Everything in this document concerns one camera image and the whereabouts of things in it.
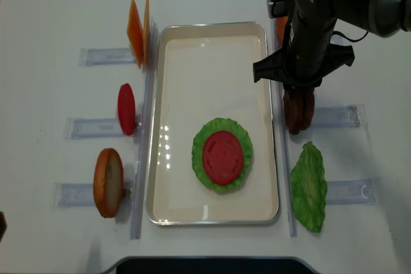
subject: white table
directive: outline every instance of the white table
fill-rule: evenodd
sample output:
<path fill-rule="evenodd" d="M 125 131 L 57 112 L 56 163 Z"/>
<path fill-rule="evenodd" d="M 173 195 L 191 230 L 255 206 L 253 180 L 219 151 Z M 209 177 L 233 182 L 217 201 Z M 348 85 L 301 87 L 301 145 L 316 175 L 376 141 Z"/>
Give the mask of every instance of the white table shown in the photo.
<path fill-rule="evenodd" d="M 160 31 L 174 24 L 257 21 L 270 40 L 266 0 L 150 0 Z M 144 0 L 136 0 L 143 10 Z M 365 103 L 383 205 L 327 207 L 319 236 L 299 225 L 290 238 L 282 163 L 281 215 L 259 227 L 159 228 L 144 216 L 130 240 L 130 218 L 102 219 L 94 208 L 53 209 L 53 182 L 91 182 L 101 149 L 136 166 L 131 139 L 63 140 L 67 117 L 112 117 L 119 86 L 139 93 L 133 65 L 79 68 L 81 47 L 125 47 L 130 0 L 2 0 L 0 4 L 0 210 L 9 227 L 0 273 L 97 273 L 133 256 L 276 256 L 304 260 L 321 273 L 401 273 L 411 269 L 411 35 L 370 35 L 356 60 L 317 91 Z M 343 22 L 337 28 L 359 37 Z M 341 215 L 349 222 L 333 229 Z"/>

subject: green lettuce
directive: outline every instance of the green lettuce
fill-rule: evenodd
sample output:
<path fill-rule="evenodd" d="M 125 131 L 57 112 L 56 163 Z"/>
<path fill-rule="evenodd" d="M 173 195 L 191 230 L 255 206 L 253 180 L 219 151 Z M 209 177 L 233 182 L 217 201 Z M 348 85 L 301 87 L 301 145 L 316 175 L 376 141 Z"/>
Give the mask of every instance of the green lettuce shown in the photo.
<path fill-rule="evenodd" d="M 214 183 L 207 175 L 203 167 L 203 147 L 206 143 L 208 137 L 211 134 L 218 131 L 228 131 L 231 132 L 240 142 L 241 148 L 243 150 L 243 169 L 238 177 L 228 183 L 227 185 L 218 185 Z M 244 177 L 247 173 L 248 168 L 252 162 L 252 144 L 249 137 L 249 134 L 246 130 L 243 129 L 236 121 L 231 119 L 224 118 L 215 118 L 210 122 L 206 123 L 202 129 L 195 135 L 193 140 L 193 148 L 191 150 L 191 162 L 193 170 L 197 175 L 197 178 L 200 180 L 204 186 L 212 189 L 218 193 L 224 193 L 226 191 L 231 191 L 238 186 L 244 180 Z"/>
<path fill-rule="evenodd" d="M 295 217 L 309 231 L 320 232 L 326 218 L 327 182 L 321 152 L 307 142 L 290 176 Z"/>

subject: white tray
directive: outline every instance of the white tray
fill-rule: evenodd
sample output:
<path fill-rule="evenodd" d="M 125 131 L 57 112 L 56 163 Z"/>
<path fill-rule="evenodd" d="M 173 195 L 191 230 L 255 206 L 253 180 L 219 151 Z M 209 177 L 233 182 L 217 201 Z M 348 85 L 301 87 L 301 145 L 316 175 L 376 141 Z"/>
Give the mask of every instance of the white tray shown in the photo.
<path fill-rule="evenodd" d="M 268 81 L 252 64 L 267 56 L 254 22 L 173 26 L 160 38 L 146 208 L 158 225 L 265 223 L 278 212 L 277 171 Z M 193 138 L 216 118 L 248 131 L 254 158 L 245 185 L 218 194 L 191 168 Z"/>

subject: red tomato slice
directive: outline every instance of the red tomato slice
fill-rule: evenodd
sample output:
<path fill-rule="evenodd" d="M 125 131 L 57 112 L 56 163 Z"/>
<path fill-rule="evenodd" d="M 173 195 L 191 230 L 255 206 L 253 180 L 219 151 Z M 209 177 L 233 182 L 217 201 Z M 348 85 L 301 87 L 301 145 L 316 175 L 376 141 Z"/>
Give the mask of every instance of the red tomato slice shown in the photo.
<path fill-rule="evenodd" d="M 118 94 L 118 119 L 120 127 L 125 135 L 132 135 L 137 126 L 136 123 L 136 103 L 131 86 L 127 83 L 120 87 Z"/>
<path fill-rule="evenodd" d="M 216 184 L 234 181 L 243 168 L 243 150 L 238 139 L 228 131 L 208 137 L 203 147 L 203 167 Z"/>

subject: metal tray rim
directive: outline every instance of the metal tray rim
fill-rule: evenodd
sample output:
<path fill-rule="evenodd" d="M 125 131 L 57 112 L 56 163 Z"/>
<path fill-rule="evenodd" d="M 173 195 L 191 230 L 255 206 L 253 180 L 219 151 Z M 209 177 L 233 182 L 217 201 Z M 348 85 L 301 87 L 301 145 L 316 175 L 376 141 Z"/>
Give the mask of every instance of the metal tray rim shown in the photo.
<path fill-rule="evenodd" d="M 187 24 L 187 25 L 174 25 L 174 26 L 168 26 L 165 27 L 160 34 L 159 37 L 159 45 L 158 49 L 160 48 L 160 43 L 161 39 L 163 38 L 164 34 L 169 30 L 173 28 L 185 28 L 185 27 L 204 27 L 204 26 L 223 26 L 223 25 L 233 25 L 233 24 L 256 24 L 261 27 L 261 29 L 264 31 L 264 43 L 265 43 L 265 51 L 267 52 L 268 55 L 268 41 L 267 41 L 267 32 L 265 31 L 264 27 L 258 22 L 255 21 L 249 21 L 249 22 L 223 22 L 223 23 L 216 23 L 216 24 Z M 156 65 L 156 70 L 158 69 L 158 61 L 159 61 L 159 53 L 157 53 L 157 65 Z M 155 94 L 155 97 L 153 99 L 153 111 L 152 111 L 152 118 L 151 118 L 151 126 L 150 126 L 150 151 L 148 154 L 148 164 L 146 168 L 146 172 L 148 173 L 148 181 L 150 180 L 150 167 L 151 167 L 151 152 L 152 152 L 152 146 L 153 146 L 153 131 L 154 131 L 154 117 L 155 117 L 155 102 L 157 99 L 157 83 L 158 82 L 158 74 L 156 72 L 156 78 L 155 78 L 155 85 L 153 88 L 153 93 Z M 278 204 L 277 208 L 274 209 L 274 215 L 272 218 L 269 218 L 264 221 L 158 221 L 155 218 L 153 218 L 149 211 L 147 211 L 148 205 L 147 201 L 148 198 L 145 198 L 145 206 L 146 206 L 146 213 L 148 216 L 148 219 L 155 225 L 157 226 L 189 226 L 189 225 L 262 225 L 262 224 L 270 224 L 274 222 L 280 213 L 280 194 L 279 194 L 279 184 L 278 184 L 278 171 L 277 171 L 277 153 L 275 150 L 275 135 L 274 135 L 274 111 L 273 111 L 273 105 L 272 105 L 272 83 L 269 81 L 268 82 L 268 92 L 270 95 L 270 116 L 271 116 L 271 132 L 272 132 L 272 142 L 274 145 L 274 162 L 275 162 L 275 177 L 277 179 L 277 195 L 278 195 Z"/>

